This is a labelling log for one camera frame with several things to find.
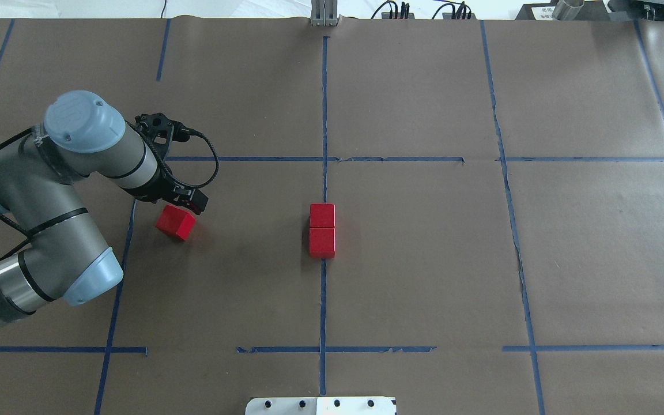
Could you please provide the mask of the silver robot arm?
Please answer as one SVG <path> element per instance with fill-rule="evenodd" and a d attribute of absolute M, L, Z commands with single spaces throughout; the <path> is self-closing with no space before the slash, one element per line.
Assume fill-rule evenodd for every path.
<path fill-rule="evenodd" d="M 56 300 L 77 307 L 124 271 L 74 184 L 100 174 L 137 201 L 201 214 L 202 189 L 166 163 L 173 142 L 208 137 L 162 113 L 127 121 L 94 92 L 63 93 L 44 120 L 0 144 L 0 221 L 24 237 L 0 257 L 0 328 Z"/>

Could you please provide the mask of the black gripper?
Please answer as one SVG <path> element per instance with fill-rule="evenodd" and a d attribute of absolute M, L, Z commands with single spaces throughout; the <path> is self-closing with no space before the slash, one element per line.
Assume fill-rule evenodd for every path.
<path fill-rule="evenodd" d="M 182 186 L 164 170 L 156 170 L 145 184 L 134 189 L 134 199 L 156 204 L 159 200 L 176 206 L 186 206 L 195 215 L 205 212 L 209 198 L 200 190 Z"/>

